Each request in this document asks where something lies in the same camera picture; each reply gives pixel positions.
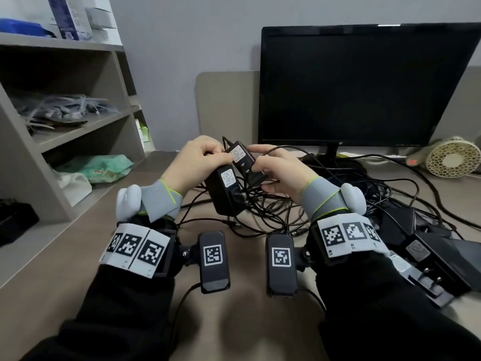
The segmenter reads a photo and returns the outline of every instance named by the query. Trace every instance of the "fan grille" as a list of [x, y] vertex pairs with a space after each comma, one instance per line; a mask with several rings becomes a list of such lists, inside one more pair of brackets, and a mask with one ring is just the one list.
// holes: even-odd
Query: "fan grille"
[[[460, 158], [454, 167], [446, 165], [450, 158]], [[470, 142], [447, 142], [435, 147], [427, 157], [426, 167], [436, 176], [455, 178], [470, 174], [481, 163], [481, 151]]]

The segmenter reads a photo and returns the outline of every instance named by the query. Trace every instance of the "power adapter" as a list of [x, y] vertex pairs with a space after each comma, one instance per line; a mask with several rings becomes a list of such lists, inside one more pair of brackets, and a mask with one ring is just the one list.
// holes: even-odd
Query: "power adapter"
[[238, 140], [231, 144], [225, 151], [234, 155], [234, 166], [236, 166], [240, 174], [247, 180], [250, 187], [259, 186], [263, 181], [268, 179], [267, 175], [262, 171], [251, 171], [256, 159]]
[[236, 217], [246, 209], [241, 185], [231, 164], [220, 166], [205, 179], [215, 211], [219, 215]]

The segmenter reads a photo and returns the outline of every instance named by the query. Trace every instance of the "black sweater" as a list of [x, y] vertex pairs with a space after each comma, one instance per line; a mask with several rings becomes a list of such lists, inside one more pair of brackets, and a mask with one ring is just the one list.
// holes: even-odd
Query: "black sweater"
[[[436, 310], [407, 284], [391, 261], [374, 252], [318, 269], [327, 308], [320, 336], [336, 360], [472, 360], [481, 342]], [[84, 303], [55, 337], [23, 361], [136, 361], [167, 359], [167, 322], [174, 279], [147, 279], [101, 265]]]

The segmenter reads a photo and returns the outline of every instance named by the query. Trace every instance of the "black monitor screen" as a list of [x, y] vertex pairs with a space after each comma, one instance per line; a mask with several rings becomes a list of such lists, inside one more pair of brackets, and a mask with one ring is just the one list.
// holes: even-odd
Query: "black monitor screen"
[[296, 35], [292, 28], [263, 29], [260, 143], [426, 145], [480, 36], [479, 29]]

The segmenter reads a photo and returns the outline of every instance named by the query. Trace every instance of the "fan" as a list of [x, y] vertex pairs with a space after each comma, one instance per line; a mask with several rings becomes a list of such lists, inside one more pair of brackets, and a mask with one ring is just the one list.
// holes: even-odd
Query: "fan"
[[406, 164], [423, 163], [430, 173], [442, 178], [462, 177], [481, 164], [481, 151], [461, 137], [442, 140], [406, 157]]

